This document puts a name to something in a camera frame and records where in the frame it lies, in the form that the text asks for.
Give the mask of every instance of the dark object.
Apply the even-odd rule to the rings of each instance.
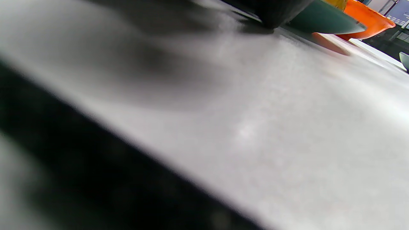
[[[258,0],[256,15],[269,29],[291,21],[314,0]]]

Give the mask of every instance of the countertop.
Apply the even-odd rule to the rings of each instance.
[[[0,57],[266,229],[409,226],[409,79],[215,0],[0,2]]]

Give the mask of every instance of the orange plate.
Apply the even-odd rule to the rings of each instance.
[[[370,38],[386,29],[395,27],[395,23],[391,20],[355,0],[348,0],[344,12],[367,27],[365,31],[360,33],[337,35],[346,41],[351,38]]]

